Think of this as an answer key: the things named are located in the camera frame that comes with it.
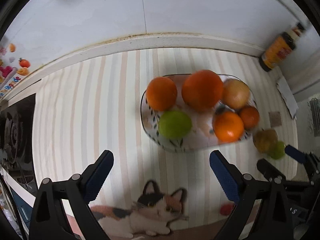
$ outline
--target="paper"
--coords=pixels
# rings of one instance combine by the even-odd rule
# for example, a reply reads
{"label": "paper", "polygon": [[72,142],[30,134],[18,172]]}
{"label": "paper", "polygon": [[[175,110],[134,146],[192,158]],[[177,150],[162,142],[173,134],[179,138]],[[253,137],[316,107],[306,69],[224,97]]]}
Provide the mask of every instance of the paper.
{"label": "paper", "polygon": [[291,118],[294,119],[299,107],[284,77],[278,80],[277,89],[287,105]]}

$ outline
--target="pear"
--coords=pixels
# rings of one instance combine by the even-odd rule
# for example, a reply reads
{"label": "pear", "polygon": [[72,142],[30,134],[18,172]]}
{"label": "pear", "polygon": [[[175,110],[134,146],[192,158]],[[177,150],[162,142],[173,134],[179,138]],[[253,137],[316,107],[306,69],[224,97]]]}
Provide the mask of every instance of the pear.
{"label": "pear", "polygon": [[279,160],[285,155],[284,148],[285,148],[284,142],[278,141],[272,147],[270,147],[267,154],[272,159]]}
{"label": "pear", "polygon": [[262,130],[253,136],[253,144],[258,152],[266,153],[278,141],[278,135],[274,129]]}

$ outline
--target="orange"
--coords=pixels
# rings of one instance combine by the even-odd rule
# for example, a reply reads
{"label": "orange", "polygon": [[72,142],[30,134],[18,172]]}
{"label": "orange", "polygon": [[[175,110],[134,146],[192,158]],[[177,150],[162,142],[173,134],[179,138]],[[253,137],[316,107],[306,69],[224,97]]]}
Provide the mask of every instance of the orange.
{"label": "orange", "polygon": [[259,123],[260,115],[258,110],[253,106],[245,106],[241,109],[239,116],[241,117],[244,128],[252,129]]}
{"label": "orange", "polygon": [[233,112],[216,116],[212,126],[216,137],[223,143],[237,141],[244,132],[241,118]]}
{"label": "orange", "polygon": [[200,70],[188,76],[182,85],[183,101],[197,112],[214,107],[222,98],[223,82],[211,70]]}
{"label": "orange", "polygon": [[149,83],[146,97],[149,106],[156,111],[165,111],[176,103],[177,87],[168,77],[156,77]]}

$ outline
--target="red object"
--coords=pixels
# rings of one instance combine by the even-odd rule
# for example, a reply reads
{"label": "red object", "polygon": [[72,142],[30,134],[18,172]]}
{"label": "red object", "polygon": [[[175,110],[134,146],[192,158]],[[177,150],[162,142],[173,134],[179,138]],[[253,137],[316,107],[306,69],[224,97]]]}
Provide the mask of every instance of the red object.
{"label": "red object", "polygon": [[21,67],[30,67],[30,62],[27,61],[27,60],[24,59],[24,58],[20,58],[20,60],[19,60],[19,65],[20,65]]}
{"label": "red object", "polygon": [[4,67],[0,66],[0,71],[2,72],[2,76],[3,76],[4,78],[6,78],[7,75],[9,75],[9,73],[12,71],[12,67],[6,66],[6,67],[4,68]]}
{"label": "red object", "polygon": [[205,69],[188,76],[182,85],[183,101],[197,112],[210,110],[222,98],[223,82],[215,72]]}
{"label": "red object", "polygon": [[223,216],[228,216],[231,214],[235,204],[234,203],[226,203],[223,204],[220,208],[220,214]]}

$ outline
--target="fruit bowl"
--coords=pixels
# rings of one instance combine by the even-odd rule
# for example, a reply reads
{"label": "fruit bowl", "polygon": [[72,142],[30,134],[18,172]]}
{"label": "fruit bowl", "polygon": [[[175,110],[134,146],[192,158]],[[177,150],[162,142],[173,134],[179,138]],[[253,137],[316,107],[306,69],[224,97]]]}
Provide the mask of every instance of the fruit bowl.
{"label": "fruit bowl", "polygon": [[[155,141],[160,147],[166,151],[171,152],[192,152],[199,149],[204,149],[216,145],[222,144],[219,142],[214,134],[212,128],[212,119],[216,114],[221,111],[233,109],[225,106],[220,101],[212,108],[211,111],[204,113],[198,113],[189,106],[187,106],[181,96],[181,87],[185,79],[191,74],[175,74],[167,75],[166,77],[172,79],[177,86],[178,96],[176,99],[176,104],[170,110],[178,110],[186,113],[192,120],[191,131],[179,139],[168,139],[159,133],[159,120],[164,112],[155,111],[152,109],[146,99],[146,92],[143,93],[140,104],[140,116],[141,123],[146,134]],[[229,78],[238,79],[239,78],[231,75],[219,75],[221,80],[224,82]],[[250,91],[250,98],[248,104],[257,107],[254,96]],[[239,140],[247,140],[251,136],[249,131],[244,131],[244,134]]]}

